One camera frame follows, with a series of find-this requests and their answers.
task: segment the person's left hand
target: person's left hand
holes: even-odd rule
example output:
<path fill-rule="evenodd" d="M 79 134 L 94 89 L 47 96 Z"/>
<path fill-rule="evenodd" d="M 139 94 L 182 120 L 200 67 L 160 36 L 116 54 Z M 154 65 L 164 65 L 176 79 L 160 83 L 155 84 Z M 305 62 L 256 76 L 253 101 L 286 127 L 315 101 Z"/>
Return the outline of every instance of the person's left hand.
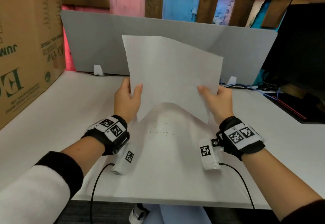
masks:
<path fill-rule="evenodd" d="M 122 117 L 127 124 L 129 124 L 138 113 L 142 87 L 142 84 L 138 84 L 134 89 L 133 96 L 131 96 L 130 77 L 127 77 L 123 80 L 120 89 L 115 93 L 114 115 Z"/>

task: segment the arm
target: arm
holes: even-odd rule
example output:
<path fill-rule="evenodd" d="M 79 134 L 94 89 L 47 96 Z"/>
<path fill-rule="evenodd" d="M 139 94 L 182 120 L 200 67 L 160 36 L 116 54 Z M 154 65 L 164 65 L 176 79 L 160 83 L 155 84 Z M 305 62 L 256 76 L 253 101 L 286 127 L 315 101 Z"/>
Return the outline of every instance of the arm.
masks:
<path fill-rule="evenodd" d="M 114 114 L 126 123 L 136 116 L 142 91 L 138 85 L 131 97 L 129 87 L 125 78 L 114 98 Z M 84 137 L 62 152 L 46 154 L 0 192 L 0 223 L 54 223 L 104 151 L 98 140 Z"/>
<path fill-rule="evenodd" d="M 216 123 L 221 124 L 234 115 L 231 89 L 219 86 L 217 95 L 204 86 L 199 86 L 198 91 L 205 98 Z M 279 220 L 322 199 L 265 148 L 251 154 L 241 152 L 240 157 Z"/>

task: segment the sleeve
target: sleeve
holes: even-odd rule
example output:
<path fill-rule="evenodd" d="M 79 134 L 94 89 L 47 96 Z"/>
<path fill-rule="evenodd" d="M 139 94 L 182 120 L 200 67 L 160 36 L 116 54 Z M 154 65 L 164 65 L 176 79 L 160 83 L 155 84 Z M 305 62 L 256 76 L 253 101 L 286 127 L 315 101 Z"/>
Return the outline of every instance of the sleeve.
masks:
<path fill-rule="evenodd" d="M 295 210 L 286 216 L 281 223 L 325 223 L 325 200 L 315 201 Z"/>
<path fill-rule="evenodd" d="M 49 152 L 0 192 L 0 223 L 53 224 L 82 183 L 82 170 L 70 156 Z"/>

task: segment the dark gray floor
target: dark gray floor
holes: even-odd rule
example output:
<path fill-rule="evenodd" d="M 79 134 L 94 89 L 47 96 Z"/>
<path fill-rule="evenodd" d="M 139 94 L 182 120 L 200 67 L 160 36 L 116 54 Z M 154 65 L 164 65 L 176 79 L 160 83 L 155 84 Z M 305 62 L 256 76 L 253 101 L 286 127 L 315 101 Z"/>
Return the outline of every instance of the dark gray floor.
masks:
<path fill-rule="evenodd" d="M 129 224 L 129 214 L 135 204 L 94 202 L 94 224 Z M 89 201 L 70 201 L 56 224 L 89 224 Z M 275 224 L 279 223 L 271 210 L 205 207 L 212 224 Z"/>

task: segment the light blue pants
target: light blue pants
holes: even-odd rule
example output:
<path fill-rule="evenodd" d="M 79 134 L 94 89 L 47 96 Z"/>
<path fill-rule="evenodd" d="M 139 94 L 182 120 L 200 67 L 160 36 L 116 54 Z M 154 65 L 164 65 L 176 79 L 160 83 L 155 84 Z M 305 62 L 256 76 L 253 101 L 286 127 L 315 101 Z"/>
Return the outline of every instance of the light blue pants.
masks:
<path fill-rule="evenodd" d="M 144 204 L 150 211 L 143 224 L 211 224 L 201 206 Z"/>

